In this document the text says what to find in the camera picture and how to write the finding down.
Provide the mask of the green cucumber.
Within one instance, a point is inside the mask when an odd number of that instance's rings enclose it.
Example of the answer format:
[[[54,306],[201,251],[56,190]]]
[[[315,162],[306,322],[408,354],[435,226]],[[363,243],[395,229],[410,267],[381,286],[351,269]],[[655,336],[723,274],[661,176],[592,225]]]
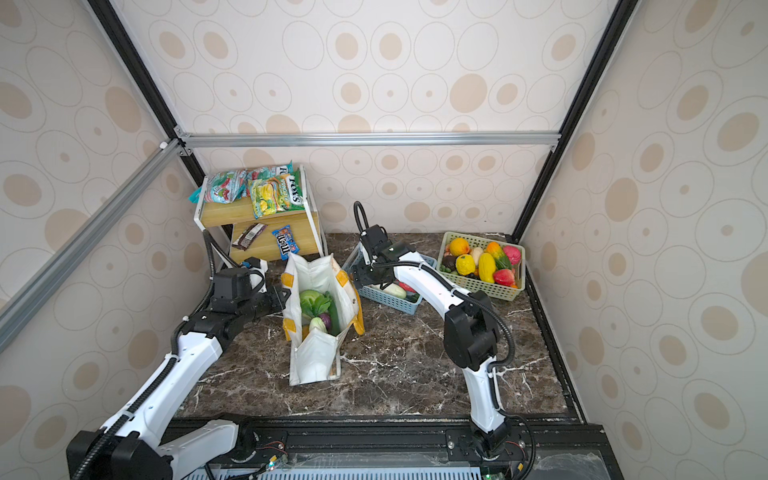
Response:
[[[330,323],[331,323],[331,328],[329,330],[329,333],[332,334],[332,335],[338,335],[341,332],[342,327],[341,327],[340,320],[339,320],[339,314],[338,314],[338,309],[337,309],[337,302],[333,298],[333,296],[331,295],[330,292],[326,293],[326,297],[328,298],[328,300],[330,302],[328,310],[327,310],[327,313],[330,316]]]

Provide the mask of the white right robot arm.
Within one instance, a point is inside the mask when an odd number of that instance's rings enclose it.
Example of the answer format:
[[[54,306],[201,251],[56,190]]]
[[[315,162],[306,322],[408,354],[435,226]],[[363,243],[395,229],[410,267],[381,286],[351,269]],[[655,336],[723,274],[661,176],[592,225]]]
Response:
[[[354,284],[385,289],[404,283],[441,315],[444,350],[467,385],[476,449],[486,459],[500,455],[525,425],[521,416],[504,409],[497,378],[514,360],[509,327],[487,294],[449,281],[410,245],[393,242],[384,227],[371,225],[361,202],[353,204],[353,214],[363,257],[352,266]]]

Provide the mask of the white grocery bag yellow handles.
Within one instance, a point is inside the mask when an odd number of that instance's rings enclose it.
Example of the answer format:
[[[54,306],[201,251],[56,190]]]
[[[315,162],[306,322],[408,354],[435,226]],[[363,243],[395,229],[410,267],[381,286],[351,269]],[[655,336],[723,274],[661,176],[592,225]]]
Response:
[[[308,261],[291,253],[281,283],[290,292],[283,310],[290,384],[338,379],[348,332],[365,332],[360,296],[347,272],[331,255]]]

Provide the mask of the red bell pepper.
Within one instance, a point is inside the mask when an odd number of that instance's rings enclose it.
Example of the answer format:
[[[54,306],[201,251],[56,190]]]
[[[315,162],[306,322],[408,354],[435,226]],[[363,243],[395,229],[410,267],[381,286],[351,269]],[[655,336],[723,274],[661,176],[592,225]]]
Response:
[[[398,285],[401,288],[403,288],[409,294],[416,294],[417,293],[416,290],[414,290],[411,286],[407,285],[406,283],[401,282],[401,281],[397,281],[397,283],[398,283]]]

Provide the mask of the green leafy vegetable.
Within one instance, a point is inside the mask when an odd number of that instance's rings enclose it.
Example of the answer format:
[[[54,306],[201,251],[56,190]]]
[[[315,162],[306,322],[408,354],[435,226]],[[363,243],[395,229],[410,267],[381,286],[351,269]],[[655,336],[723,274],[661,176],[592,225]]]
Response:
[[[333,299],[328,293],[320,293],[316,290],[304,290],[299,295],[302,314],[309,319],[320,317],[327,313],[333,304]]]

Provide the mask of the green cabbage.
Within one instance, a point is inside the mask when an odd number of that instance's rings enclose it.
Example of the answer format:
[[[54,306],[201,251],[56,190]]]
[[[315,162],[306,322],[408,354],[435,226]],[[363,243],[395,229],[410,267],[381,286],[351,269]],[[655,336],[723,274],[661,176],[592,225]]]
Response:
[[[299,295],[302,312],[310,317],[317,317],[324,312],[326,297],[316,290],[304,290]]]

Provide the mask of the green plastic basket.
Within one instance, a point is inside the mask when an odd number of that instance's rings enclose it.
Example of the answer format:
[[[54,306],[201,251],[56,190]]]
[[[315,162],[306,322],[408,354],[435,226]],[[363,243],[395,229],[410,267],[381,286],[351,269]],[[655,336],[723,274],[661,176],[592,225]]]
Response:
[[[468,234],[444,234],[437,269],[472,292],[511,301],[526,287],[522,246]]]

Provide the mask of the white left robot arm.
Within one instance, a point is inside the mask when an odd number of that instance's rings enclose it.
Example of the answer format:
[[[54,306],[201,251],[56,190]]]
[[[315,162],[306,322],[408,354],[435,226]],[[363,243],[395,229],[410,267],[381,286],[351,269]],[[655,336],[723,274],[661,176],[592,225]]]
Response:
[[[72,479],[183,479],[233,450],[239,426],[212,420],[175,440],[162,440],[203,374],[244,327],[283,310],[289,289],[266,280],[266,263],[235,263],[203,233],[211,276],[202,300],[175,328],[170,352],[141,389],[96,431],[80,431],[66,449]]]

